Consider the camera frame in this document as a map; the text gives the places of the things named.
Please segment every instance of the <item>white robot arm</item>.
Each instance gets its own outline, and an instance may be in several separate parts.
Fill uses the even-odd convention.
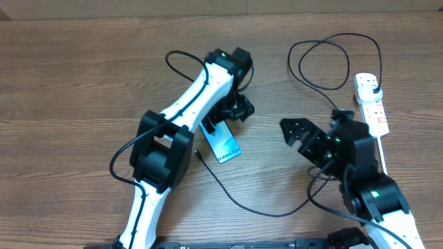
[[[146,192],[139,219],[142,222],[134,229],[143,198],[141,190],[136,187],[127,227],[114,242],[114,248],[152,247],[166,196],[178,185],[188,168],[193,135],[200,122],[204,121],[208,130],[211,130],[213,125],[225,118],[231,120],[239,118],[243,121],[254,112],[252,104],[237,92],[239,83],[252,66],[248,52],[237,48],[232,55],[229,55],[216,50],[208,54],[205,65],[209,72],[209,81],[203,92],[181,116],[155,134],[171,140],[171,148],[168,149],[154,141],[154,135],[143,138],[144,140],[134,145],[130,164],[134,167],[136,182],[141,184]],[[137,135],[175,116],[196,96],[205,81],[206,72],[203,69],[188,90],[170,107],[159,115],[148,111],[142,118]]]

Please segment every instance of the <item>power cord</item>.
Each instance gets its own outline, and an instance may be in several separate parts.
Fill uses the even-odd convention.
[[[316,168],[317,168],[317,166],[311,166],[309,169],[307,169],[306,174],[312,178],[317,178],[317,179],[324,180],[324,181],[338,181],[337,178],[329,179],[329,178],[325,178],[325,177],[321,177],[321,176],[314,176],[313,174],[311,174],[311,171]]]
[[[297,212],[298,210],[300,210],[301,208],[303,208],[303,207],[309,202],[309,199],[307,199],[307,200],[304,201],[301,205],[299,205],[296,209],[294,209],[294,210],[292,210],[292,211],[290,211],[290,212],[284,213],[284,214],[267,214],[267,213],[263,213],[263,212],[259,212],[259,211],[253,210],[253,209],[251,209],[251,208],[249,208],[249,207],[245,207],[245,206],[243,206],[242,204],[238,203],[238,201],[236,201],[236,200],[235,200],[235,199],[229,194],[228,190],[226,190],[226,188],[223,186],[222,182],[221,182],[221,181],[215,176],[214,172],[213,172],[213,171],[207,166],[207,164],[206,164],[205,161],[203,160],[203,157],[201,156],[200,151],[198,151],[198,150],[194,150],[194,154],[195,154],[195,156],[200,160],[200,162],[203,163],[203,165],[205,166],[205,168],[206,168],[206,169],[209,171],[209,173],[214,177],[214,179],[219,183],[220,187],[223,189],[223,191],[224,191],[225,194],[228,196],[228,198],[229,198],[232,202],[234,202],[234,204],[236,204],[238,207],[240,207],[240,208],[242,208],[242,209],[244,209],[244,210],[246,210],[246,211],[248,211],[248,212],[252,212],[252,213],[254,213],[254,214],[259,214],[259,215],[267,216],[267,217],[281,218],[281,217],[289,216],[289,215],[291,215],[291,214]],[[330,176],[329,178],[325,178],[325,182],[324,182],[324,183],[323,183],[323,184],[322,184],[322,185],[321,185],[321,186],[320,186],[320,187],[314,192],[313,196],[317,195],[317,193],[319,193],[320,190],[322,190],[323,187],[326,186],[326,184],[327,184],[328,181],[331,181],[331,176]]]
[[[391,232],[390,230],[388,230],[388,229],[386,229],[386,228],[384,228],[384,227],[382,227],[381,225],[379,225],[379,224],[376,224],[376,223],[373,223],[373,222],[371,222],[371,221],[367,221],[367,220],[365,220],[365,219],[362,219],[362,218],[359,218],[359,217],[356,217],[356,216],[353,216],[353,215],[351,215],[351,214],[347,214],[347,213],[345,213],[345,212],[340,212],[340,211],[337,211],[337,210],[333,210],[332,208],[328,208],[328,207],[326,207],[326,206],[324,206],[324,205],[321,205],[320,203],[318,203],[318,202],[316,202],[315,200],[314,200],[314,195],[311,195],[311,189],[312,189],[312,186],[314,185],[314,183],[315,183],[315,181],[317,180],[317,178],[322,174],[322,173],[324,173],[324,172],[326,172],[326,170],[329,168],[329,167],[331,167],[333,164],[335,163],[335,161],[333,161],[333,160],[331,160],[331,161],[329,161],[318,173],[317,173],[317,177],[314,177],[314,178],[312,178],[312,180],[311,180],[311,183],[309,184],[309,187],[307,188],[307,198],[312,202],[312,204],[314,204],[315,206],[317,206],[318,208],[320,208],[320,209],[322,209],[322,210],[324,210],[324,211],[326,211],[326,212],[329,212],[329,213],[331,213],[331,214],[335,214],[335,215],[338,215],[338,216],[341,216],[341,217],[344,217],[344,218],[347,218],[347,219],[351,219],[351,220],[355,220],[355,221],[358,221],[358,222],[360,222],[360,223],[364,223],[364,224],[366,224],[366,225],[371,225],[371,226],[373,226],[373,227],[376,227],[376,228],[378,228],[378,229],[380,229],[380,230],[382,230],[382,231],[384,231],[385,233],[387,233],[387,234],[389,234],[390,236],[392,236],[393,238],[395,238],[396,240],[398,240],[398,242],[400,242],[400,243],[402,243],[407,249],[412,249],[403,239],[401,239],[400,237],[398,237],[394,232]]]
[[[292,45],[291,49],[289,49],[289,53],[288,53],[288,61],[287,61],[287,63],[288,63],[288,68],[289,68],[289,70],[291,71],[291,74],[292,74],[292,75],[293,75],[293,76],[294,76],[294,77],[295,77],[300,83],[304,84],[305,86],[311,88],[312,90],[318,92],[318,93],[321,94],[323,97],[325,97],[325,98],[326,98],[326,99],[327,99],[327,100],[328,100],[328,101],[334,106],[335,109],[337,109],[337,106],[334,104],[334,102],[333,102],[333,101],[332,101],[332,100],[331,100],[326,94],[324,94],[322,91],[320,91],[319,89],[321,89],[321,90],[339,90],[340,88],[342,88],[342,87],[346,84],[347,79],[349,78],[349,73],[350,73],[350,61],[349,61],[349,56],[348,56],[347,53],[346,53],[346,50],[345,50],[342,46],[340,46],[340,45],[338,45],[338,44],[335,44],[334,42],[328,41],[328,40],[331,39],[331,38],[338,37],[338,36],[341,36],[341,35],[354,35],[354,36],[365,37],[365,38],[371,40],[371,41],[375,44],[375,46],[377,47],[377,50],[378,50],[378,52],[379,52],[379,61],[380,61],[380,80],[379,80],[379,86],[378,86],[376,89],[374,89],[374,93],[378,93],[378,92],[380,91],[380,88],[381,88],[381,72],[382,72],[382,69],[383,69],[383,66],[381,65],[381,51],[380,51],[380,47],[379,47],[378,43],[377,43],[373,38],[371,38],[371,37],[369,37],[369,36],[367,36],[367,35],[362,35],[362,34],[357,34],[357,33],[340,33],[340,34],[336,34],[336,35],[331,35],[330,37],[327,37],[327,38],[325,38],[325,39],[323,39],[323,40],[307,40],[307,41],[299,41],[299,42],[296,42],[294,45]],[[292,50],[293,50],[293,48],[295,48],[297,45],[300,45],[300,44],[306,44],[306,43],[315,43],[315,44],[314,44],[310,49],[308,49],[308,50],[303,54],[303,56],[300,58],[300,61],[298,61],[298,72],[299,72],[299,74],[301,75],[301,77],[306,81],[306,82],[304,82],[304,81],[302,81],[300,78],[298,78],[298,77],[296,76],[296,74],[292,71],[292,67],[291,67],[291,54],[292,54]],[[311,50],[313,50],[315,47],[317,47],[317,46],[319,46],[319,45],[321,45],[321,44],[331,44],[331,45],[333,45],[333,46],[336,46],[337,48],[340,48],[340,49],[343,51],[343,53],[345,54],[345,56],[346,56],[346,62],[347,62],[346,78],[345,78],[345,80],[343,81],[343,83],[342,83],[341,85],[337,86],[337,87],[327,88],[327,87],[319,86],[319,85],[314,84],[314,83],[312,83],[311,81],[309,81],[309,80],[305,77],[305,75],[303,75],[303,72],[302,72],[302,69],[301,69],[301,64],[302,64],[303,59],[306,57],[306,55],[307,55],[309,52],[311,52]]]
[[[147,134],[151,134],[151,133],[156,133],[159,129],[163,128],[167,123],[172,122],[173,120],[175,120],[176,118],[178,118],[179,116],[181,116],[181,114],[201,95],[201,93],[204,91],[204,89],[206,88],[206,85],[209,83],[209,71],[208,68],[206,67],[204,61],[202,61],[201,59],[199,59],[197,56],[192,55],[190,53],[187,52],[183,52],[180,50],[173,50],[170,51],[166,57],[165,57],[165,61],[166,64],[176,73],[178,73],[179,75],[183,76],[184,78],[190,80],[190,81],[194,81],[193,79],[191,79],[190,77],[184,75],[183,73],[181,73],[180,71],[176,70],[175,67],[173,67],[170,63],[169,63],[169,56],[173,55],[173,54],[180,54],[180,55],[185,55],[188,57],[191,57],[193,59],[195,59],[196,61],[198,61],[204,68],[205,70],[205,74],[206,74],[206,79],[205,82],[203,84],[203,86],[201,87],[200,91],[191,99],[191,101],[189,101],[189,103],[187,103],[182,109],[180,109],[177,114],[175,114],[174,116],[172,116],[172,118],[163,121],[161,124],[157,125],[156,127],[152,127],[151,129],[149,129],[148,131],[142,133],[141,135],[135,137],[134,139],[130,140],[129,142],[126,143],[126,145],[123,145],[113,156],[111,159],[111,162],[109,163],[109,171],[111,172],[111,175],[119,180],[122,181],[124,183],[128,183],[130,185],[134,185],[136,187],[138,187],[141,192],[142,192],[142,199],[141,199],[141,204],[140,204],[140,208],[138,210],[137,213],[137,217],[136,220],[134,222],[134,228],[132,230],[131,233],[131,242],[129,243],[129,248],[132,248],[132,244],[134,243],[134,238],[135,238],[135,234],[137,233],[137,225],[138,225],[138,220],[140,219],[141,213],[143,211],[143,206],[145,204],[145,199],[146,199],[146,191],[143,188],[143,186],[140,183],[137,183],[136,181],[131,181],[128,180],[126,178],[123,178],[121,176],[118,176],[115,171],[114,171],[114,163],[116,162],[117,158],[119,157],[119,155],[121,155],[127,148],[129,148],[131,145],[133,145],[134,143],[136,143],[138,140],[140,140],[141,138],[143,138],[144,136],[146,136]]]
[[[383,147],[381,146],[381,136],[377,136],[377,145],[379,147],[381,168],[383,169],[383,173],[388,175],[388,169],[386,169],[385,154],[383,153]]]

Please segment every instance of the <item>blue card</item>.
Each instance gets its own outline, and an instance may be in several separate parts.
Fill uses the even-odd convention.
[[[213,133],[208,133],[202,123],[200,123],[200,128],[220,164],[242,153],[226,122],[222,121],[216,124]]]

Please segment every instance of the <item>wooden table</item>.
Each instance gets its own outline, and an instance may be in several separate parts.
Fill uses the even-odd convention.
[[[145,111],[161,111],[189,86],[164,62],[174,49],[200,57],[237,46],[252,53],[255,76],[244,94],[256,112],[244,124],[229,123],[243,154],[218,165],[200,131],[194,148],[241,204],[274,214],[300,205],[310,163],[284,143],[278,123],[306,117],[326,129],[331,106],[288,73],[287,53],[295,42],[342,32],[380,43],[388,171],[426,248],[443,247],[443,15],[428,12],[0,22],[0,248],[81,248],[110,243],[124,230],[134,188],[114,180],[108,163]],[[335,41],[350,55],[351,78],[378,75],[370,41]],[[295,49],[294,64],[307,47]],[[190,59],[172,63],[199,72]],[[346,64],[339,49],[321,46],[302,68],[316,83],[336,86]],[[360,119],[352,79],[327,94]],[[128,158],[116,167],[127,178]],[[336,183],[317,199],[345,209]],[[312,204],[279,219],[241,210],[192,157],[157,234],[181,243],[290,241],[354,225]]]

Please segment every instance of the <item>white cable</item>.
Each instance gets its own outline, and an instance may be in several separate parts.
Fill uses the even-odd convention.
[[[377,136],[377,144],[379,146],[380,162],[381,162],[381,167],[383,168],[383,173],[388,175],[388,170],[386,169],[386,163],[385,163],[385,154],[383,153],[383,147],[381,146],[381,138],[379,136]]]

